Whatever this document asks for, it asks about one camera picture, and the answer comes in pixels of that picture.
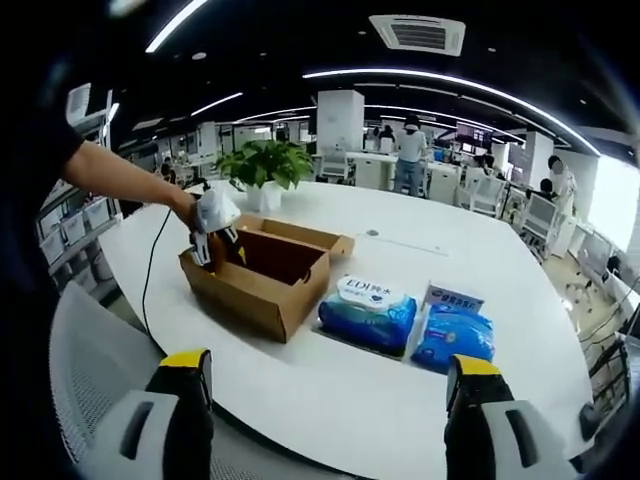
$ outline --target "cardboard box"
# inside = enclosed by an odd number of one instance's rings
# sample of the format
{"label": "cardboard box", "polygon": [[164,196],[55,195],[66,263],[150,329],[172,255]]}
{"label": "cardboard box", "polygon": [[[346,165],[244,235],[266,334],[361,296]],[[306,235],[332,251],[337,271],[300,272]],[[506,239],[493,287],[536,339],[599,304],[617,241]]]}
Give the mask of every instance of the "cardboard box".
{"label": "cardboard box", "polygon": [[236,228],[246,268],[218,258],[210,274],[193,262],[188,250],[180,255],[180,266],[200,298],[286,343],[325,295],[330,257],[351,255],[355,242],[251,215],[242,215]]}

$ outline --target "black cable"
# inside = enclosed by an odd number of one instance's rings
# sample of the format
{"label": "black cable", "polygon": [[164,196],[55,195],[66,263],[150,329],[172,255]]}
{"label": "black cable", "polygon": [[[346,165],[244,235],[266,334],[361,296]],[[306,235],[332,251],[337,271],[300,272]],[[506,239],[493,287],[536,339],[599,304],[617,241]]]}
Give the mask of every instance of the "black cable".
{"label": "black cable", "polygon": [[162,226],[160,227],[160,231],[158,232],[158,235],[156,236],[156,239],[153,241],[153,245],[151,246],[151,253],[149,254],[149,265],[147,266],[147,278],[144,281],[144,290],[142,291],[142,316],[143,316],[143,319],[144,319],[144,326],[147,329],[147,335],[149,335],[149,338],[151,339],[151,341],[164,354],[166,354],[166,352],[162,349],[162,347],[158,344],[158,342],[156,342],[156,339],[153,338],[153,334],[151,333],[151,329],[149,328],[149,320],[147,319],[147,308],[146,308],[146,306],[144,304],[144,301],[145,301],[145,299],[147,297],[147,288],[149,287],[149,276],[151,274],[151,264],[153,262],[153,254],[154,254],[154,252],[156,250],[156,244],[158,243],[158,240],[160,239],[160,235],[162,234],[162,231],[164,230],[164,226],[167,224],[167,220],[169,220],[169,216],[170,215],[171,215],[171,209],[169,209],[169,211],[167,212],[167,216],[164,217],[164,222],[162,222]]}
{"label": "black cable", "polygon": [[[638,275],[636,277],[636,280],[633,282],[633,285],[631,285],[631,287],[629,288],[629,291],[627,292],[627,294],[624,296],[624,298],[618,302],[618,306],[613,310],[613,312],[611,313],[611,316],[602,324],[600,325],[598,328],[596,328],[593,332],[591,332],[591,335],[589,335],[587,338],[580,340],[580,343],[584,343],[588,340],[591,340],[593,338],[593,336],[598,333],[600,331],[600,329],[604,328],[605,325],[607,325],[611,320],[613,320],[613,317],[616,315],[616,313],[618,312],[618,310],[620,310],[620,307],[622,306],[622,304],[624,303],[624,301],[627,299],[627,297],[629,297],[629,295],[631,295],[631,292],[633,291],[633,289],[635,288],[636,284],[638,283],[638,281],[640,281],[640,275]],[[599,342],[594,342],[595,343],[601,343],[604,340],[606,340],[606,338],[603,338],[602,340],[600,340]]]}

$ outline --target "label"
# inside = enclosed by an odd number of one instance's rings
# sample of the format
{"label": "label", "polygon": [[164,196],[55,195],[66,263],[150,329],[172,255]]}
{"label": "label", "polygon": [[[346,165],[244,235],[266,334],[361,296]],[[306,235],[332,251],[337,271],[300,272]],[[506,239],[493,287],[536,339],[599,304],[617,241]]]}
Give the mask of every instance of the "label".
{"label": "label", "polygon": [[404,294],[385,285],[367,282],[347,275],[338,281],[338,293],[348,303],[359,305],[367,310],[386,310],[400,303]]}
{"label": "label", "polygon": [[456,292],[455,290],[429,284],[424,295],[421,308],[424,308],[426,303],[430,305],[444,303],[445,305],[450,305],[462,310],[480,313],[480,309],[482,308],[482,305],[484,305],[484,300]]}

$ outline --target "ceiling air conditioner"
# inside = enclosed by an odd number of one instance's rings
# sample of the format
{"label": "ceiling air conditioner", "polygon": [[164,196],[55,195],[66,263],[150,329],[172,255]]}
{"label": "ceiling air conditioner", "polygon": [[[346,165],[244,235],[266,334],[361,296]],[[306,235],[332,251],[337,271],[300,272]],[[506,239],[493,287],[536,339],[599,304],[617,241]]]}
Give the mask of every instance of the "ceiling air conditioner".
{"label": "ceiling air conditioner", "polygon": [[465,24],[414,15],[372,15],[369,20],[389,48],[459,57]]}

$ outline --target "black ceiling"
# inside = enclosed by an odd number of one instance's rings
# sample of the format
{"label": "black ceiling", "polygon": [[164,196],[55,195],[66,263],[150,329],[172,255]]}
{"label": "black ceiling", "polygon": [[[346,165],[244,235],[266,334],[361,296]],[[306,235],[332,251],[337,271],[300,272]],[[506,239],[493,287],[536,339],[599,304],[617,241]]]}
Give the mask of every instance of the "black ceiling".
{"label": "black ceiling", "polygon": [[[417,0],[209,0],[155,53],[146,54],[153,37],[189,1],[149,1],[130,17],[111,22],[104,36],[100,78],[92,80],[116,89],[121,109],[113,127],[115,144],[149,137],[166,126],[181,129],[192,121],[236,120],[312,105],[311,97],[318,90],[349,88],[354,83],[424,86],[468,95],[526,116],[572,142],[553,123],[527,110],[448,83],[379,74],[301,77],[303,73],[340,68],[393,67],[444,73],[522,98],[572,126],[633,133],[639,125],[637,61],[622,53],[634,49],[634,17],[632,12],[624,14],[622,3],[613,8],[608,2],[605,11],[603,4],[588,7],[583,2],[573,8],[558,1],[434,5]],[[462,55],[387,49],[368,20],[374,14],[460,20],[466,24]],[[626,50],[622,47],[625,44],[629,45]],[[206,52],[207,58],[192,60],[196,52]],[[504,112],[456,96],[404,88],[356,88],[368,104],[450,113],[501,129],[524,126]],[[168,123],[240,91],[244,92],[242,97],[193,120]],[[137,122],[156,117],[165,120],[153,129],[131,132]]]}

